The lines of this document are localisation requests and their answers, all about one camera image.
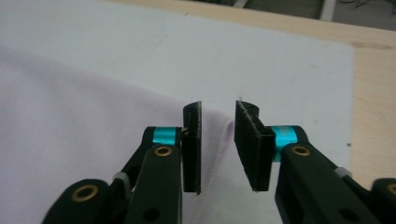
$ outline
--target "lavender fabric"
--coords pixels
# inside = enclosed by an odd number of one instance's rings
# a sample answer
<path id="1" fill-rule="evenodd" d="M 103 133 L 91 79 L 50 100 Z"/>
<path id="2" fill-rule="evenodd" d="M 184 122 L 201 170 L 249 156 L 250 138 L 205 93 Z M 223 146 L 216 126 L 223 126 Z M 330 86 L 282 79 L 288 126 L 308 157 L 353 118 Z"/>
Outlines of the lavender fabric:
<path id="1" fill-rule="evenodd" d="M 65 64 L 0 49 L 0 223 L 40 223 L 65 188 L 111 182 L 148 126 L 182 126 L 182 107 L 157 93 Z M 203 110 L 203 193 L 183 193 L 196 223 L 232 141 L 233 118 Z"/>

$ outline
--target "blue tape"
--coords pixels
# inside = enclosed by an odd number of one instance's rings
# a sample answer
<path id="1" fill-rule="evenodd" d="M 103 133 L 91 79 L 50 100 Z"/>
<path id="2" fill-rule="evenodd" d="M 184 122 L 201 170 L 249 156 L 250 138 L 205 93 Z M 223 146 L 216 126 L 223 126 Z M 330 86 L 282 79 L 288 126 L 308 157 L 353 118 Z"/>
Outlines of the blue tape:
<path id="1" fill-rule="evenodd" d="M 285 145 L 297 143 L 297 134 L 291 126 L 271 126 L 276 134 L 276 155 L 274 161 L 280 161 L 280 155 Z"/>
<path id="2" fill-rule="evenodd" d="M 152 142 L 174 146 L 176 144 L 176 135 L 177 128 L 175 127 L 156 127 Z"/>

